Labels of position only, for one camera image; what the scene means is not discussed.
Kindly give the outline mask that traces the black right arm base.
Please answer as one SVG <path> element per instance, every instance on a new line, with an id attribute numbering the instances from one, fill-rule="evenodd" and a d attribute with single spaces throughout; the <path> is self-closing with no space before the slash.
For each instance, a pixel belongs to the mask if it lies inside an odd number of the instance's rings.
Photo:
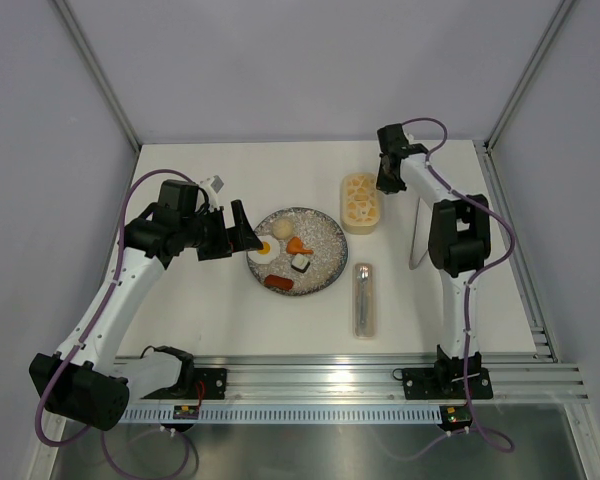
<path id="1" fill-rule="evenodd" d="M 427 367 L 404 367 L 392 371 L 401 383 L 406 400 L 491 400 L 490 374 L 477 352 L 465 360 L 463 354 L 448 356 L 437 347 L 436 361 Z"/>

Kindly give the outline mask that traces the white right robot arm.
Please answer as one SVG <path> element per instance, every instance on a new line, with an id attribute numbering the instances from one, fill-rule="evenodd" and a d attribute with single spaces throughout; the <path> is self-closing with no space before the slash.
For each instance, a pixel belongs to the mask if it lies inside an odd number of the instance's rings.
<path id="1" fill-rule="evenodd" d="M 492 393 L 476 333 L 471 324 L 475 274 L 491 255 L 489 202 L 481 194 L 459 193 L 431 163 L 432 150 L 414 143 L 402 124 L 377 131 L 380 164 L 376 189 L 390 195 L 413 189 L 431 210 L 427 251 L 440 275 L 442 339 L 430 367 L 404 368 L 398 374 L 407 400 L 460 400 L 478 390 Z"/>

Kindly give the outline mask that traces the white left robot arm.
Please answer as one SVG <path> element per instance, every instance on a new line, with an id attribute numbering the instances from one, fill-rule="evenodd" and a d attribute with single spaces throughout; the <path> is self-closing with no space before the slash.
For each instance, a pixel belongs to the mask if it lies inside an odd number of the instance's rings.
<path id="1" fill-rule="evenodd" d="M 183 398 L 194 390 L 194 358 L 174 347 L 160 347 L 121 369 L 114 361 L 145 297 L 184 250 L 207 261 L 261 249 L 241 201 L 232 201 L 234 224 L 226 226 L 217 181 L 166 180 L 157 201 L 122 225 L 113 270 L 82 319 L 53 354 L 39 353 L 29 366 L 40 396 L 38 414 L 48 411 L 108 431 L 138 399 L 159 390 Z"/>

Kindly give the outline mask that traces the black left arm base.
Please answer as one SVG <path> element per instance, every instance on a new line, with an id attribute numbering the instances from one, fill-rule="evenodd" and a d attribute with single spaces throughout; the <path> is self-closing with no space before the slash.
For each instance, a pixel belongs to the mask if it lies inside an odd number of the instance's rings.
<path id="1" fill-rule="evenodd" d="M 228 371 L 220 367 L 201 367 L 195 357 L 184 350 L 171 346 L 146 347 L 140 358 L 165 354 L 179 362 L 178 376 L 171 382 L 163 382 L 160 388 L 152 388 L 143 400 L 224 400 Z"/>

